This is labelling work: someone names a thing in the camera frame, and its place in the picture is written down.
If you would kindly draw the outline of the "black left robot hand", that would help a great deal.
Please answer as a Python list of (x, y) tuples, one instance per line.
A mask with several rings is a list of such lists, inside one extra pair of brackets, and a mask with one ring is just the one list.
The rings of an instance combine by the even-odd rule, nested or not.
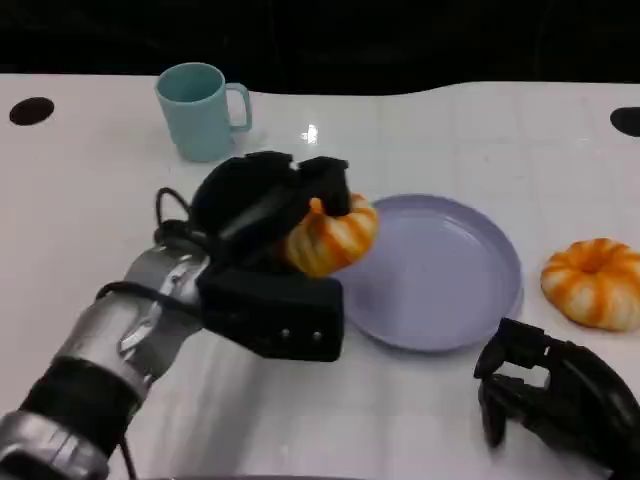
[(321, 201), (337, 217), (350, 211), (348, 162), (259, 151), (218, 165), (196, 190), (189, 221), (204, 234), (211, 260), (227, 266), (257, 261), (291, 234)]

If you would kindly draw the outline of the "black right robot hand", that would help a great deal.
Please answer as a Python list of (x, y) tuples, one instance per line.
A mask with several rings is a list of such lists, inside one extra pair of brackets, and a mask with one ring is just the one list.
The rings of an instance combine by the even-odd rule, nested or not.
[(485, 440), (492, 449), (516, 421), (548, 446), (639, 476), (639, 403), (590, 349), (504, 318), (474, 369)]

